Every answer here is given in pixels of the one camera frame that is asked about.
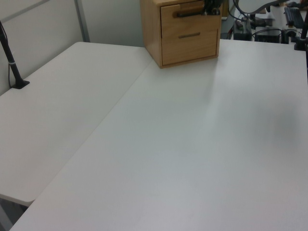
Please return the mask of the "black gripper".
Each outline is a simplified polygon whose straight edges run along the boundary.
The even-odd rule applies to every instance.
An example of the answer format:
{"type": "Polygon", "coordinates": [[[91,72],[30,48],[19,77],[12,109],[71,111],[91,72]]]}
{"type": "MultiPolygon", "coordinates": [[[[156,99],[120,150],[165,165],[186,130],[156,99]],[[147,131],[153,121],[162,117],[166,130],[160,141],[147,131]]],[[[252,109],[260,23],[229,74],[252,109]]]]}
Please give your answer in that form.
{"type": "Polygon", "coordinates": [[[222,3],[223,0],[204,0],[203,15],[220,15],[220,6],[222,3]]]}

